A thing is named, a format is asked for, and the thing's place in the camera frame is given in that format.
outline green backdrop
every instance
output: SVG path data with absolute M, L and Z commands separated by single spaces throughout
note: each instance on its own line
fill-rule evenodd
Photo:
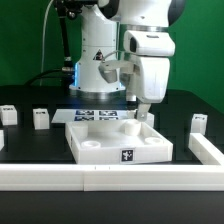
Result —
M 0 85 L 24 84 L 40 72 L 44 13 L 49 0 L 0 0 Z M 176 43 L 169 89 L 189 90 L 224 113 L 224 1 L 186 0 L 169 28 Z M 74 61 L 80 58 L 80 19 L 68 21 Z M 45 70 L 63 65 L 57 13 L 51 8 Z

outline white plastic part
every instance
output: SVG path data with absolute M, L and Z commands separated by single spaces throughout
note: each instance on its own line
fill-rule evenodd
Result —
M 1 191 L 224 191 L 215 165 L 0 165 Z
M 171 0 L 120 0 L 116 18 L 121 24 L 168 27 Z
M 1 191 L 83 191 L 83 167 L 74 165 L 0 165 Z
M 47 109 L 33 109 L 33 123 L 35 130 L 49 129 L 50 121 Z
M 189 149 L 204 165 L 224 165 L 224 155 L 200 133 L 191 133 Z
M 97 141 L 85 141 L 81 143 L 81 147 L 83 149 L 99 149 L 101 147 L 101 143 Z
M 137 55 L 164 56 L 174 55 L 175 44 L 168 33 L 127 30 L 124 34 L 124 48 Z
M 86 139 L 80 140 L 76 135 L 77 132 L 73 131 L 72 127 L 76 123 L 88 124 Z M 125 131 L 126 124 L 128 124 L 128 131 L 131 132 L 128 135 Z M 132 129 L 135 125 L 138 129 L 137 133 Z M 146 123 L 136 120 L 68 122 L 65 135 L 78 164 L 138 164 L 172 160 L 172 143 Z M 145 138 L 149 137 L 162 139 L 163 144 L 148 144 Z
M 127 90 L 136 95 L 142 103 L 160 103 L 166 93 L 170 69 L 169 59 L 132 55 L 130 61 L 138 69 L 130 75 Z
M 76 122 L 72 125 L 72 132 L 76 134 L 78 139 L 85 139 L 88 136 L 88 124 L 85 122 Z
M 141 122 L 130 120 L 125 123 L 125 134 L 129 136 L 138 136 L 141 131 Z
M 149 138 L 145 138 L 145 143 L 149 144 L 149 145 L 164 144 L 164 141 L 162 139 L 160 139 L 160 138 L 149 137 Z
M 13 105 L 0 106 L 0 114 L 2 124 L 5 125 L 17 125 L 17 111 Z
M 118 79 L 108 84 L 98 69 L 102 58 L 116 50 L 116 39 L 116 22 L 106 19 L 96 5 L 82 8 L 82 55 L 77 63 L 76 82 L 70 85 L 71 90 L 89 94 L 124 90 Z M 116 54 L 109 59 L 116 59 Z
M 191 121 L 191 133 L 201 133 L 205 135 L 207 119 L 207 115 L 194 114 Z
M 4 143 L 4 131 L 0 130 L 0 151 L 2 150 L 4 145 L 5 145 L 5 143 Z

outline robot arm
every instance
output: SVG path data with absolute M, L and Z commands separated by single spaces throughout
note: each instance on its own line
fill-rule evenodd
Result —
M 108 7 L 110 2 L 99 1 L 99 7 Z M 123 83 L 127 92 L 140 101 L 138 120 L 145 120 L 151 103 L 160 103 L 165 96 L 170 69 L 167 57 L 175 52 L 175 44 L 167 33 L 172 2 L 119 0 L 116 1 L 117 13 L 111 18 L 120 18 L 120 24 L 126 25 L 121 38 L 125 52 L 117 65 L 116 61 L 104 60 L 99 70 L 105 80 L 109 80 L 109 76 L 120 69 L 119 77 L 125 80 Z

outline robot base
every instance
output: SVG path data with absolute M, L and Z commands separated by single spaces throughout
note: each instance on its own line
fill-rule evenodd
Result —
M 125 97 L 126 95 L 125 90 L 118 90 L 115 92 L 85 92 L 82 90 L 73 89 L 71 87 L 69 88 L 69 92 L 72 96 L 92 100 L 110 100 L 116 97 Z

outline black table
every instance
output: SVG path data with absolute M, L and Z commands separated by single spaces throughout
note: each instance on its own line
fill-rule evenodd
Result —
M 60 87 L 0 87 L 0 105 L 14 105 L 18 125 L 2 127 L 0 163 L 74 164 L 64 125 L 35 131 L 33 109 L 127 109 L 123 98 L 100 102 Z M 169 90 L 152 105 L 155 129 L 174 144 L 172 164 L 200 164 L 188 149 L 194 113 L 208 115 L 206 137 L 224 150 L 224 115 L 186 91 Z M 0 192 L 0 223 L 223 223 L 224 192 Z

